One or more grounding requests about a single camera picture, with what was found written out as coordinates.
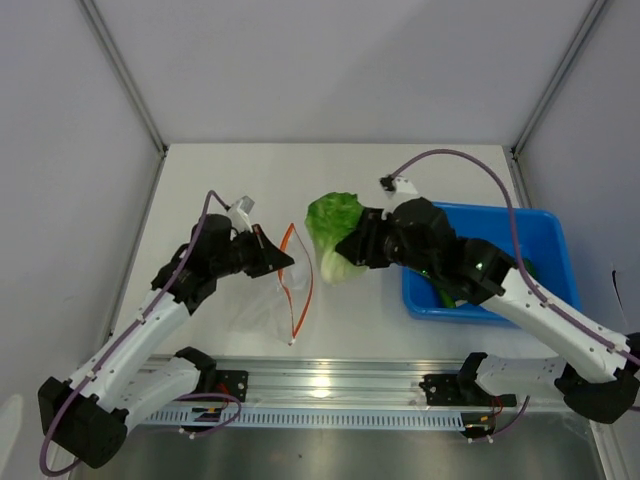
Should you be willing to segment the clear zip bag orange zipper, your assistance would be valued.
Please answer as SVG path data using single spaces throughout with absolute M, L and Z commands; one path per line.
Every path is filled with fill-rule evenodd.
M 311 306 L 314 271 L 295 224 L 288 226 L 279 248 L 294 264 L 238 286 L 229 303 L 229 327 L 234 334 L 291 347 Z

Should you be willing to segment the green lettuce head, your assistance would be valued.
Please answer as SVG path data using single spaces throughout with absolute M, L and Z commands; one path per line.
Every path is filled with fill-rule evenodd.
M 367 269 L 352 264 L 335 250 L 355 230 L 363 210 L 358 196 L 349 192 L 327 193 L 308 205 L 305 226 L 326 284 L 344 283 Z

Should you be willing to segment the dark green cucumber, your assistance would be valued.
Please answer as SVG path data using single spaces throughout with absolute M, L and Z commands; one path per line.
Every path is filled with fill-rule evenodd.
M 538 272 L 537 272 L 536 267 L 534 266 L 533 262 L 528 258 L 523 258 L 523 264 L 524 264 L 525 270 L 527 271 L 529 276 L 532 277 L 535 281 L 537 281 L 538 280 Z

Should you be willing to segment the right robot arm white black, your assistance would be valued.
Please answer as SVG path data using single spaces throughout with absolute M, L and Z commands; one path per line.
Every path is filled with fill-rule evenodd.
M 458 235 L 446 212 L 424 198 L 392 212 L 367 208 L 336 252 L 370 269 L 392 264 L 498 314 L 554 351 L 552 358 L 505 359 L 474 352 L 457 374 L 468 403 L 504 394 L 561 400 L 575 413 L 612 424 L 639 393 L 639 337 L 608 330 L 534 281 L 520 252 Z

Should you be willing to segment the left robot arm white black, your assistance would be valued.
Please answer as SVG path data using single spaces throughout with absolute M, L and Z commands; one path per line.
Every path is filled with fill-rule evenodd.
M 145 379 L 134 377 L 215 293 L 219 280 L 238 273 L 260 278 L 293 263 L 260 225 L 241 229 L 226 215 L 203 215 L 189 242 L 152 280 L 132 323 L 67 379 L 50 377 L 41 385 L 37 397 L 44 442 L 97 469 L 115 456 L 136 426 L 173 401 L 241 404 L 220 390 L 216 360 L 193 347 L 179 350 Z

